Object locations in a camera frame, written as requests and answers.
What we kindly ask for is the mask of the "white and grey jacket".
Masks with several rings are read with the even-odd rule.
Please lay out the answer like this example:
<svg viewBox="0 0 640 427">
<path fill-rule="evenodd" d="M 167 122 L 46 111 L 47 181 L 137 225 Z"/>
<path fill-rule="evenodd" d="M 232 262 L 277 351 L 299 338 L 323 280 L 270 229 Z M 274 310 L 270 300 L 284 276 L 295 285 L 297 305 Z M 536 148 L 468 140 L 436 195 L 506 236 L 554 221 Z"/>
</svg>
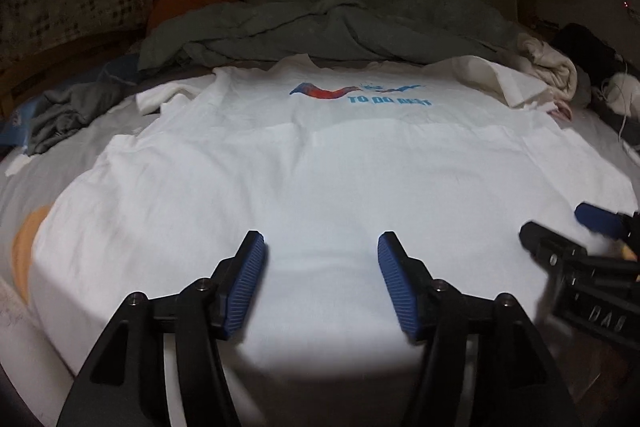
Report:
<svg viewBox="0 0 640 427">
<path fill-rule="evenodd" d="M 618 72 L 602 88 L 605 104 L 615 114 L 638 119 L 640 116 L 640 82 L 633 75 Z"/>
</svg>

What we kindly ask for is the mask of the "cream folded garment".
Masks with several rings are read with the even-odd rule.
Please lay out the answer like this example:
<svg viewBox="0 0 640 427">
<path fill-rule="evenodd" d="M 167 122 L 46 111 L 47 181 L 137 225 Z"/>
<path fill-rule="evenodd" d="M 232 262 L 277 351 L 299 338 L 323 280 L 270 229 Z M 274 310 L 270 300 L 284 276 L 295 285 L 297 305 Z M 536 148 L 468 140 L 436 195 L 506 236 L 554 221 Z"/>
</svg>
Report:
<svg viewBox="0 0 640 427">
<path fill-rule="evenodd" d="M 543 81 L 555 98 L 564 102 L 573 100 L 577 91 L 577 70 L 564 54 L 525 32 L 516 39 L 514 68 Z"/>
</svg>

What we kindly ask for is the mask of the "white printed t-shirt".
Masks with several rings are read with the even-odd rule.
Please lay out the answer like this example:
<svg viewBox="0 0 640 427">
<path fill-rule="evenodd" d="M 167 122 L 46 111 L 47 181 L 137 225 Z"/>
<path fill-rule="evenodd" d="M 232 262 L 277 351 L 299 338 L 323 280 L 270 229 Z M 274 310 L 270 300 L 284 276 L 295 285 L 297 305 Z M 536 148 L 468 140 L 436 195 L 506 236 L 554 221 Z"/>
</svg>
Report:
<svg viewBox="0 0 640 427">
<path fill-rule="evenodd" d="M 572 128 L 457 82 L 448 64 L 361 70 L 307 57 L 217 69 L 206 89 L 117 135 L 53 204 L 29 271 L 32 309 L 78 371 L 119 303 L 181 291 L 265 237 L 241 360 L 338 375 L 418 357 L 376 260 L 378 236 L 465 294 L 542 310 L 546 274 L 518 230 L 535 220 L 603 253 L 581 202 L 632 211 L 632 184 Z"/>
</svg>

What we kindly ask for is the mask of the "black garment pile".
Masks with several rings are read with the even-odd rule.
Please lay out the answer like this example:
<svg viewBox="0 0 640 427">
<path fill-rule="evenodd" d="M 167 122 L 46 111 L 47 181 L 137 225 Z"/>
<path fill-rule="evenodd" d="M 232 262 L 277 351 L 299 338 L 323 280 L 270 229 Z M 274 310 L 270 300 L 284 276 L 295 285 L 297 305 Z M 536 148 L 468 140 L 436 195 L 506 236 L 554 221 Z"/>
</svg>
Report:
<svg viewBox="0 0 640 427">
<path fill-rule="evenodd" d="M 593 112 L 613 117 L 619 121 L 624 118 L 639 121 L 639 118 L 615 114 L 605 104 L 602 88 L 618 72 L 633 75 L 639 80 L 639 66 L 629 62 L 617 53 L 612 46 L 599 39 L 587 27 L 569 23 L 548 31 L 549 43 L 566 57 L 578 70 L 578 90 L 589 92 L 587 106 Z"/>
</svg>

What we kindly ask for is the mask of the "grey-green rumpled blanket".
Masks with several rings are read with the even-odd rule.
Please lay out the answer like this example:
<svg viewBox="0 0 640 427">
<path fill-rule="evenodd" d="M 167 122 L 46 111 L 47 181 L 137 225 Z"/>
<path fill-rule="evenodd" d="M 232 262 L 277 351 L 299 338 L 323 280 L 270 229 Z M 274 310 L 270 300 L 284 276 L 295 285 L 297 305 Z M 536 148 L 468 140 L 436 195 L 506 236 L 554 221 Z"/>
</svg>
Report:
<svg viewBox="0 0 640 427">
<path fill-rule="evenodd" d="M 166 20 L 142 42 L 138 69 L 218 67 L 306 54 L 323 61 L 493 61 L 521 29 L 480 0 L 272 0 L 221 3 Z"/>
</svg>

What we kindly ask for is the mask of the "grey bed sheet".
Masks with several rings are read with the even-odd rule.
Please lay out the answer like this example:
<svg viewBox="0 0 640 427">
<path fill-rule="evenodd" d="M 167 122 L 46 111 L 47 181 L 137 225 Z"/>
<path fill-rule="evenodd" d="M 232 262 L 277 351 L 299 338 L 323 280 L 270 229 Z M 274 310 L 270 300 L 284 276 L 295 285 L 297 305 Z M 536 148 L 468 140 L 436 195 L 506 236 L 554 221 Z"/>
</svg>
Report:
<svg viewBox="0 0 640 427">
<path fill-rule="evenodd" d="M 132 108 L 118 110 L 98 119 L 34 159 L 13 176 L 1 180 L 2 248 L 13 253 L 14 237 L 37 210 L 46 220 L 53 204 L 74 180 L 91 169 L 111 139 L 117 135 L 136 135 L 160 116 L 137 117 Z M 598 150 L 573 126 L 604 159 L 628 176 L 639 205 L 639 173 L 615 144 L 612 135 L 605 137 L 605 147 Z M 58 421 L 66 395 L 70 391 L 73 371 L 43 329 L 29 297 L 29 271 L 34 243 L 26 253 L 28 263 L 24 319 L 5 319 L 6 327 L 15 327 L 15 336 L 4 336 L 2 346 L 11 350 L 4 366 L 23 400 L 44 425 Z M 231 381 L 231 393 L 241 421 L 249 426 L 383 426 L 398 416 L 410 374 L 416 366 L 381 369 L 338 375 L 302 375 L 261 372 L 241 360 L 237 340 L 222 351 L 224 370 Z"/>
</svg>

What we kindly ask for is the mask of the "dark grey crumpled cloth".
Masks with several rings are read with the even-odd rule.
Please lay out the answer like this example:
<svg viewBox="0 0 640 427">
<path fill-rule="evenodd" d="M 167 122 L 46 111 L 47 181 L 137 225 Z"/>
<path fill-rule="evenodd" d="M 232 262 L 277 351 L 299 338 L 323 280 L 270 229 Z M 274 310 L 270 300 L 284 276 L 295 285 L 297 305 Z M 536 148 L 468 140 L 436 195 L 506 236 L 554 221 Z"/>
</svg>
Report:
<svg viewBox="0 0 640 427">
<path fill-rule="evenodd" d="M 51 147 L 88 127 L 130 95 L 139 79 L 106 75 L 91 82 L 73 83 L 40 96 L 29 121 L 28 156 L 46 153 Z"/>
</svg>

